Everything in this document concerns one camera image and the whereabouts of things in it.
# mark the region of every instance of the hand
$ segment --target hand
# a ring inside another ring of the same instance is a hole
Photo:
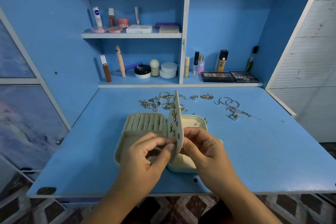
[[[202,128],[184,128],[180,153],[193,160],[204,185],[218,196],[240,181],[222,142]]]
[[[170,160],[176,141],[148,133],[138,139],[121,154],[119,174],[111,187],[111,192],[123,197],[133,208],[154,188]],[[166,145],[156,161],[151,164],[146,159],[149,151],[156,146]]]

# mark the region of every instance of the forearm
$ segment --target forearm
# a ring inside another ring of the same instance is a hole
[[[238,223],[281,224],[274,214],[237,178],[218,195]]]
[[[109,191],[82,224],[120,224],[134,207],[125,195]]]

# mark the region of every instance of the blue desk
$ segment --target blue desk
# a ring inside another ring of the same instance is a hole
[[[151,112],[139,100],[174,89],[99,89],[69,135],[28,191],[56,187],[53,197],[99,197],[112,185],[119,167],[114,152],[128,115]],[[204,92],[215,99],[184,100],[188,114],[209,120],[243,183],[255,193],[336,192],[336,161],[265,90],[259,87],[180,88],[190,98]],[[228,96],[258,117],[232,120],[214,100]],[[198,175],[165,169],[152,194],[209,193]]]

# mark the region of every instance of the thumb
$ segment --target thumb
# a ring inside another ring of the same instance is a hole
[[[151,168],[155,170],[156,173],[162,174],[166,165],[168,164],[171,156],[171,152],[175,149],[175,145],[172,143],[167,144],[160,154],[157,156],[156,161],[152,164]]]
[[[197,146],[187,137],[184,137],[183,139],[183,149],[187,153],[187,155],[192,159],[196,167],[200,167],[204,164],[206,157],[203,155],[203,153],[200,152]]]

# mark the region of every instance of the jewelry box lid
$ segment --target jewelry box lid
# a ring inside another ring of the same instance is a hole
[[[177,155],[183,146],[183,126],[182,126],[182,115],[181,115],[181,106],[179,100],[179,93],[175,90],[173,104],[171,105],[169,115],[167,117],[168,125],[168,137],[176,140],[176,147],[171,153],[169,163],[173,163]]]

